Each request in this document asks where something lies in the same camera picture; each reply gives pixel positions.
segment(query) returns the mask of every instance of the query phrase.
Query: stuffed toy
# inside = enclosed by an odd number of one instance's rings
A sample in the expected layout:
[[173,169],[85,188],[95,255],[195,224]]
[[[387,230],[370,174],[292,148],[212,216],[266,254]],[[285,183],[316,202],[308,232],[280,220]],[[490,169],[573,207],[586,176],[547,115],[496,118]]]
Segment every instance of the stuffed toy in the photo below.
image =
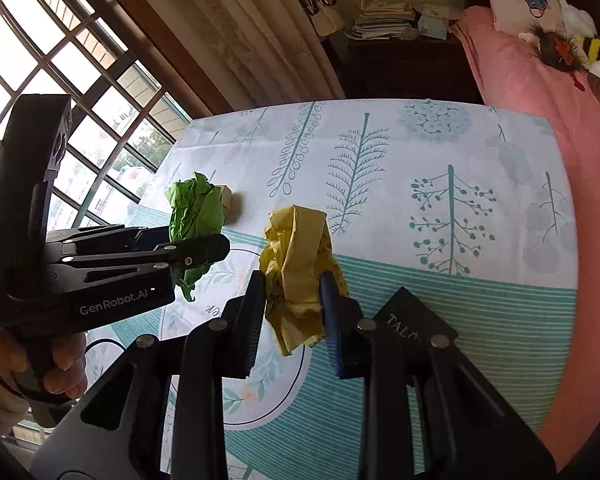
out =
[[[566,0],[559,1],[564,33],[545,31],[535,25],[529,34],[521,33],[518,37],[535,45],[545,64],[562,72],[575,72],[583,68],[600,78],[600,38],[593,18]],[[576,77],[573,74],[571,76],[575,85],[584,90]]]

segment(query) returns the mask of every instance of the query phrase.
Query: tree pattern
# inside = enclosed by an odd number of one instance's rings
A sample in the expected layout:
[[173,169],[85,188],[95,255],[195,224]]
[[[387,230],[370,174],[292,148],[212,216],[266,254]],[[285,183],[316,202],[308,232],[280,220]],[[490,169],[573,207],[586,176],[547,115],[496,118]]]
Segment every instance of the tree pattern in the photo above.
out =
[[411,188],[413,191],[411,197],[421,204],[421,211],[432,210],[434,205],[442,203],[443,199],[448,202],[448,217],[430,220],[423,216],[422,221],[411,217],[409,224],[411,229],[417,229],[418,232],[430,230],[436,236],[439,236],[440,232],[445,233],[437,242],[424,238],[421,242],[413,243],[414,247],[423,251],[416,255],[420,256],[420,263],[437,272],[468,276],[471,269],[463,256],[472,254],[477,258],[482,251],[481,244],[487,240],[494,241],[495,236],[478,222],[470,221],[468,218],[460,221],[460,212],[464,210],[470,218],[472,218],[471,213],[473,216],[489,216],[493,213],[493,208],[483,204],[485,201],[496,202],[493,189],[480,190],[479,186],[470,186],[456,175],[452,165],[448,166],[445,174],[434,178],[416,179],[411,184]]
[[267,109],[268,108],[264,108],[260,116],[254,120],[253,123],[249,124],[248,126],[241,127],[238,131],[238,134],[229,141],[233,147],[224,159],[225,164],[231,164],[238,157],[243,148],[245,148],[244,156],[249,153],[251,143],[253,142],[253,137],[258,132],[258,129],[264,129],[262,126],[262,118],[264,117]]
[[567,197],[554,188],[551,175],[544,173],[546,183],[538,190],[538,202],[525,211],[528,239],[522,251],[522,260],[534,272],[555,272],[560,256],[554,245],[558,242],[572,254],[577,250],[573,205]]
[[435,144],[454,142],[472,124],[464,105],[431,100],[406,105],[401,122],[411,137]]
[[551,126],[549,119],[545,117],[534,117],[531,122],[534,126],[540,128],[540,133],[547,137],[555,137],[554,128]]
[[256,355],[256,362],[251,369],[250,376],[244,381],[239,393],[224,386],[222,388],[222,410],[231,415],[237,412],[247,402],[261,402],[267,391],[267,386],[273,384],[276,376],[282,370],[282,355],[274,344],[263,345],[264,337],[273,341],[272,329],[266,324],[262,331],[268,330],[267,334],[260,335],[260,348]]
[[214,263],[209,272],[200,280],[200,293],[205,292],[211,285],[227,285],[235,279],[235,269],[230,258]]
[[291,194],[290,181],[296,177],[304,156],[308,153],[309,140],[314,138],[314,130],[320,123],[323,102],[302,103],[298,107],[298,118],[286,135],[285,147],[280,151],[278,167],[271,172],[267,186],[271,188],[270,197],[274,197],[280,190],[285,195]]
[[343,234],[350,225],[350,217],[360,215],[358,207],[366,203],[369,185],[380,180],[379,175],[384,171],[376,161],[386,154],[389,137],[383,134],[388,130],[368,132],[368,122],[367,113],[362,133],[348,130],[338,136],[340,143],[335,147],[338,155],[330,158],[328,164],[329,176],[334,178],[326,183],[331,188],[327,197],[333,201],[326,207],[332,212],[327,219],[331,234]]
[[528,184],[533,180],[533,174],[525,152],[512,142],[507,141],[504,130],[499,124],[498,129],[500,132],[497,136],[487,139],[487,147],[498,149],[500,164],[510,181],[517,186]]

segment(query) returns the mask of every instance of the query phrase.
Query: human hand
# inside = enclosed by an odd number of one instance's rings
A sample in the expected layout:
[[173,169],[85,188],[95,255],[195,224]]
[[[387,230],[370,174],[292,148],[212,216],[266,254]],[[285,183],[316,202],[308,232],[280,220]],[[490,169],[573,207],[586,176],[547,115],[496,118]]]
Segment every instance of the human hand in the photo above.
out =
[[[83,333],[52,340],[52,354],[56,366],[44,377],[45,388],[52,394],[66,394],[72,399],[80,397],[87,389],[84,374],[84,349],[87,338]],[[12,372],[27,369],[27,354],[24,348],[7,330],[0,328],[0,377],[13,390],[18,386]]]

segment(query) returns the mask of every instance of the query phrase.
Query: tree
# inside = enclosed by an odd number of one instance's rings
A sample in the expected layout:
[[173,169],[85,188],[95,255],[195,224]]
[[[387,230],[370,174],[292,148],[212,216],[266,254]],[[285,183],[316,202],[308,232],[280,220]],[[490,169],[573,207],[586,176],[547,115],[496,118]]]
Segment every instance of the tree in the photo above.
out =
[[131,103],[125,102],[125,110],[119,111],[118,117],[120,118],[120,120],[113,119],[112,128],[118,132],[118,128],[123,122],[126,123],[126,125],[124,126],[126,128],[126,126],[130,123],[131,120],[133,120],[133,118],[137,114],[138,113],[136,112],[136,109],[132,107]]
[[[144,184],[142,184],[142,186],[140,186],[138,188],[138,190],[136,190],[136,196],[139,196],[140,198],[142,198],[142,196],[144,195],[144,192],[146,191],[147,187],[149,187],[149,183],[145,182]],[[136,206],[138,204],[136,204],[135,202],[129,202],[126,205],[126,221],[129,222],[129,219],[133,216],[134,212],[136,211]]]
[[[158,167],[167,156],[172,144],[165,139],[158,130],[152,126],[147,126],[148,134],[138,136],[137,139],[129,141],[129,144],[138,150],[141,155],[144,155],[154,166]],[[122,170],[125,166],[141,166],[140,161],[128,151],[120,153],[116,161],[113,163],[113,169],[116,171]]]

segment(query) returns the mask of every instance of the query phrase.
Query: yellow crumpled paper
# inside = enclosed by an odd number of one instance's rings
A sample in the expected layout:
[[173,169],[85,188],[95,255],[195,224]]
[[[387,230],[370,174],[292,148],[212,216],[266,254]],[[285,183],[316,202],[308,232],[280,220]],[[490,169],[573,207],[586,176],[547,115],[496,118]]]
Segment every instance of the yellow crumpled paper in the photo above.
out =
[[324,338],[318,280],[333,272],[338,289],[349,295],[347,283],[331,254],[326,213],[298,205],[269,213],[264,237],[269,245],[260,255],[267,277],[265,318],[276,332],[282,355]]

